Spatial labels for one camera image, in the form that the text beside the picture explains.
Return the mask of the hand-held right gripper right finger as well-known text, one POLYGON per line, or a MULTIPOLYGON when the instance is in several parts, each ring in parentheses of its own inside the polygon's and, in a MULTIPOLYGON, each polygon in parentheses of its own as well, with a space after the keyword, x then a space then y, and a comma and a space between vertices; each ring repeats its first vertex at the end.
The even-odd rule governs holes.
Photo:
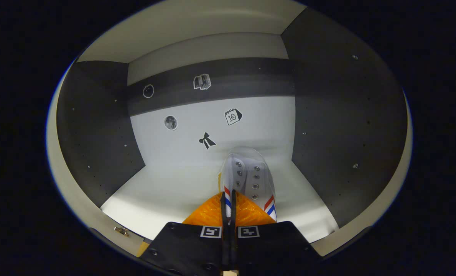
POLYGON ((231 264, 239 276, 309 276, 321 255, 290 221, 275 223, 243 194, 233 191, 231 264))

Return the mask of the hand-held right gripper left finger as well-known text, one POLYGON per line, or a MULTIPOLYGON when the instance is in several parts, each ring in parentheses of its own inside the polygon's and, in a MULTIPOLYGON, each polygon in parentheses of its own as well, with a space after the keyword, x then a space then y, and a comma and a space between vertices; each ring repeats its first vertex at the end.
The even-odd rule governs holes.
POLYGON ((216 199, 221 205, 220 227, 168 222, 140 260, 172 276, 222 276, 229 262, 229 224, 225 193, 216 199))

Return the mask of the grey shoe cabinet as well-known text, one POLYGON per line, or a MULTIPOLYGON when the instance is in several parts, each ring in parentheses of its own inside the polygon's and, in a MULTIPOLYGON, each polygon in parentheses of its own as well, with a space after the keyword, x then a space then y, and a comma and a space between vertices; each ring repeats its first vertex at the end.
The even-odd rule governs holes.
POLYGON ((74 179, 152 240, 220 193, 229 151, 266 161, 309 242, 361 214, 403 152, 402 87, 364 41, 295 0, 163 0, 71 63, 57 130, 74 179))

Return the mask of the white striped shoe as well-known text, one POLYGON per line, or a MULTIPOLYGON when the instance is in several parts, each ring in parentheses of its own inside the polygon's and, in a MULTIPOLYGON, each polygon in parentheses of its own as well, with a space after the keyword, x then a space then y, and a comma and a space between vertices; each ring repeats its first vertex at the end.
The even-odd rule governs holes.
POLYGON ((255 149, 231 149, 219 171, 218 186, 226 196, 226 217, 237 227, 277 222, 272 174, 255 149))

